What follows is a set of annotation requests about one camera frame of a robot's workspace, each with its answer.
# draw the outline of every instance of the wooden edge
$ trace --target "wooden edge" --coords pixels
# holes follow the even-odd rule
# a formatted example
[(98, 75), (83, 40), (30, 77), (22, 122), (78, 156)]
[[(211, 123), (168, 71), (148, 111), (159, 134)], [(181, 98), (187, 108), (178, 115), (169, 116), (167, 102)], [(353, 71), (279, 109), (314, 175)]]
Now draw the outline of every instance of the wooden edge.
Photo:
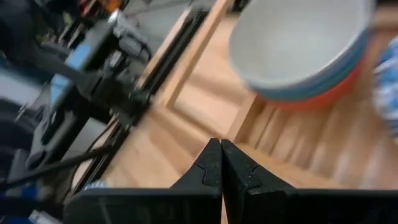
[(235, 144), (244, 140), (263, 105), (264, 100), (258, 94), (249, 92), (226, 137)]
[(153, 106), (149, 111), (149, 115), (157, 115), (162, 117), (163, 119), (168, 120), (170, 123), (175, 124), (180, 127), (180, 129), (184, 130), (189, 135), (193, 136), (193, 138), (197, 139), (201, 142), (208, 142), (210, 139), (210, 135), (208, 132), (200, 129), (200, 127), (195, 126), (189, 120), (182, 118), (179, 114), (176, 114), (173, 110), (165, 108), (163, 106)]
[(373, 20), (375, 29), (393, 29), (398, 28), (398, 5), (379, 6), (376, 10)]
[(164, 39), (162, 42), (162, 45), (157, 49), (155, 55), (152, 57), (152, 59), (149, 61), (147, 64), (146, 68), (144, 69), (142, 73), (142, 79), (140, 79), (139, 85), (142, 85), (146, 79), (146, 77), (149, 76), (149, 74), (153, 71), (155, 66), (158, 64), (159, 60), (162, 58), (166, 50), (168, 49), (169, 45), (173, 42), (175, 36), (177, 35), (178, 31), (181, 29), (183, 23), (185, 22), (185, 18), (189, 15), (191, 11), (191, 7), (187, 8), (179, 17), (177, 22), (174, 24), (174, 26), (170, 29), (169, 34), (167, 37)]
[(220, 139), (225, 138), (222, 133), (220, 133), (217, 130), (214, 130), (209, 125), (202, 123), (199, 119), (186, 113), (184, 110), (181, 110), (181, 108), (179, 108), (178, 106), (169, 108), (169, 110), (172, 111), (173, 113), (179, 115), (181, 117), (181, 119), (184, 119), (185, 121), (189, 122), (190, 124), (196, 126), (198, 129), (206, 131), (210, 136), (215, 137), (215, 138), (220, 138)]
[(298, 167), (273, 159), (246, 144), (238, 144), (238, 147), (255, 160), (258, 164), (266, 168), (269, 172), (278, 176), (296, 188), (315, 188), (315, 189), (342, 189), (343, 186), (333, 181), (313, 175)]
[(261, 114), (256, 118), (255, 123), (253, 124), (253, 127), (249, 132), (250, 134), (246, 141), (251, 147), (255, 149), (259, 147), (261, 136), (264, 135), (267, 125), (269, 124), (275, 110), (275, 106), (268, 105), (266, 103), (261, 111)]
[(214, 82), (210, 78), (203, 77), (201, 75), (192, 75), (187, 83), (190, 85), (205, 90), (216, 96), (220, 96), (228, 101), (237, 105), (241, 104), (245, 99), (246, 90), (240, 91), (229, 85), (220, 82)]
[(226, 14), (231, 3), (232, 0), (217, 0), (211, 8), (209, 15), (192, 39), (192, 42), (179, 60), (174, 73), (165, 86), (162, 103), (166, 107), (170, 108), (173, 106), (178, 94), (181, 92), (183, 84), (187, 81), (189, 75), (195, 68), (200, 56), (209, 43), (211, 36), (214, 34), (218, 24)]

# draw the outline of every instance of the wooden table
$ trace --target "wooden table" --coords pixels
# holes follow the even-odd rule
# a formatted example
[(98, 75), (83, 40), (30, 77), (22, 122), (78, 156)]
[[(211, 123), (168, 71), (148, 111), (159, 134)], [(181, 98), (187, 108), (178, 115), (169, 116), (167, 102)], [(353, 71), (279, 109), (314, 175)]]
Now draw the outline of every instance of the wooden table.
[[(170, 187), (215, 136), (234, 141), (296, 187), (394, 188), (398, 148), (371, 108), (370, 87), (380, 51), (398, 34), (394, 29), (398, 18), (389, 16), (398, 10), (378, 10), (363, 75), (352, 94), (325, 111), (289, 113), (245, 89), (228, 65), (226, 40), (237, 21), (236, 16), (225, 16), (229, 4), (218, 0), (213, 6), (154, 106), (126, 139), (103, 179), (112, 187)], [(148, 64), (146, 74), (186, 14)]]

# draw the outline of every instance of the wooden plank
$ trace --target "wooden plank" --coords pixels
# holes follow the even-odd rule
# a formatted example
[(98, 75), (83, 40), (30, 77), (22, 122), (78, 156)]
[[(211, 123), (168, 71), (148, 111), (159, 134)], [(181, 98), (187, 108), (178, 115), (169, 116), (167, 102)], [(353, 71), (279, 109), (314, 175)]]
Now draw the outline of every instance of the wooden plank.
[(317, 146), (330, 110), (305, 114), (304, 123), (300, 129), (293, 153), (289, 158), (291, 164), (308, 169), (309, 162)]
[(258, 164), (266, 168), (269, 172), (278, 176), (287, 183), (296, 188), (319, 188), (319, 189), (340, 189), (343, 186), (330, 180), (317, 177), (298, 167), (273, 159), (245, 144), (239, 144), (238, 147), (255, 160)]
[(160, 125), (166, 126), (169, 132), (180, 141), (181, 145), (193, 157), (198, 155), (203, 149), (204, 144), (211, 137), (208, 132), (205, 132), (200, 127), (193, 125), (189, 120), (162, 106), (154, 106), (149, 116), (154, 117)]
[(256, 93), (250, 92), (235, 117), (226, 137), (234, 143), (243, 141), (261, 112), (264, 100)]
[(201, 88), (218, 98), (223, 98), (225, 101), (230, 101), (235, 104), (241, 104), (244, 100), (244, 93), (238, 88), (233, 88), (234, 86), (228, 83), (217, 83), (210, 80), (207, 77), (200, 75), (192, 75), (188, 79), (188, 84), (193, 85), (197, 88)]
[(274, 111), (258, 143), (258, 149), (261, 152), (266, 154), (272, 153), (288, 118), (288, 112), (282, 111), (281, 109), (276, 109)]
[(239, 105), (186, 82), (173, 109), (198, 121), (205, 129), (214, 131), (217, 133), (215, 136), (225, 136), (239, 111)]
[(283, 125), (283, 130), (272, 150), (272, 157), (281, 161), (288, 160), (293, 153), (302, 126), (305, 126), (303, 113), (292, 113)]
[(163, 104), (166, 107), (170, 108), (173, 106), (183, 84), (187, 81), (189, 75), (195, 68), (195, 65), (205, 50), (205, 47), (209, 43), (211, 36), (214, 34), (218, 24), (226, 14), (231, 3), (232, 0), (217, 0), (215, 5), (212, 7), (202, 27), (192, 39), (191, 44), (179, 60), (174, 73), (167, 82), (167, 86), (165, 87), (162, 96)]
[(251, 147), (257, 149), (261, 136), (264, 134), (268, 122), (271, 120), (275, 110), (275, 106), (266, 104), (265, 107), (262, 109), (261, 114), (256, 118), (256, 121), (248, 137), (248, 144)]

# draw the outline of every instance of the bowl rim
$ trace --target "bowl rim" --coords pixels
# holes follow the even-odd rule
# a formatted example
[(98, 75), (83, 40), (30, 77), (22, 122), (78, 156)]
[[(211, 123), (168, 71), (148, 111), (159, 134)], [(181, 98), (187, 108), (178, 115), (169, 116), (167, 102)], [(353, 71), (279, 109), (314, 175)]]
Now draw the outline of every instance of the bowl rim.
[(301, 100), (301, 101), (277, 101), (277, 100), (266, 100), (273, 105), (280, 106), (281, 108), (290, 108), (293, 110), (306, 110), (312, 108), (324, 107), (325, 105), (329, 105), (330, 103), (339, 100), (340, 95), (343, 94), (350, 86), (351, 89), (354, 87), (355, 81), (359, 78), (362, 73), (362, 69), (364, 67), (365, 56), (358, 62), (357, 66), (349, 73), (349, 75), (341, 81), (339, 84), (329, 89), (326, 92), (318, 96), (314, 96), (312, 98)]
[(334, 75), (330, 75), (324, 79), (322, 76), (317, 77), (316, 81), (311, 85), (301, 86), (294, 85), (292, 88), (281, 88), (278, 90), (267, 89), (257, 85), (251, 85), (250, 87), (261, 93), (264, 97), (267, 96), (270, 100), (276, 101), (302, 101), (311, 99), (322, 93), (331, 90), (333, 87), (337, 86), (340, 82), (343, 82), (350, 73), (356, 68), (358, 63), (360, 63), (367, 51), (367, 44), (362, 44), (361, 47), (356, 49), (356, 52), (352, 57), (350, 57), (344, 66), (340, 67)]
[(228, 57), (228, 62), (233, 68), (233, 70), (241, 77), (242, 80), (248, 83), (249, 86), (261, 86), (261, 88), (268, 88), (270, 90), (278, 90), (280, 88), (289, 88), (295, 85), (299, 85), (302, 82), (305, 82), (307, 80), (313, 79), (317, 76), (323, 75), (325, 70), (330, 69), (332, 66), (335, 66), (336, 63), (341, 63), (341, 60), (344, 59), (344, 55), (347, 53), (347, 51), (354, 45), (356, 41), (361, 37), (363, 32), (368, 28), (370, 20), (373, 18), (374, 10), (376, 8), (376, 3), (374, 0), (356, 0), (358, 5), (361, 5), (362, 11), (362, 20), (359, 21), (359, 23), (363, 23), (362, 25), (359, 25), (359, 29), (357, 30), (356, 35), (352, 36), (350, 40), (347, 42), (347, 44), (340, 50), (340, 52), (334, 56), (331, 60), (328, 61), (325, 65), (322, 67), (318, 68), (316, 72), (313, 73), (308, 73), (309, 75), (298, 77), (295, 80), (288, 80), (287, 82), (281, 82), (281, 81), (270, 81), (270, 80), (263, 80), (261, 78), (254, 78), (255, 75), (242, 75), (242, 74), (248, 74), (248, 72), (243, 72), (236, 63), (236, 58), (234, 57), (235, 54), (232, 54), (234, 52), (233, 50), (233, 45), (231, 40), (233, 40), (234, 36), (237, 33), (237, 27), (244, 21), (244, 18), (247, 17), (247, 15), (250, 14), (251, 9), (255, 8), (256, 4), (258, 2), (265, 2), (265, 0), (255, 0), (249, 3), (249, 5), (245, 8), (245, 10), (242, 12), (240, 15), (240, 18), (238, 19), (234, 29), (232, 30), (232, 33), (229, 37), (229, 42), (228, 42), (228, 51), (229, 51), (229, 57)]

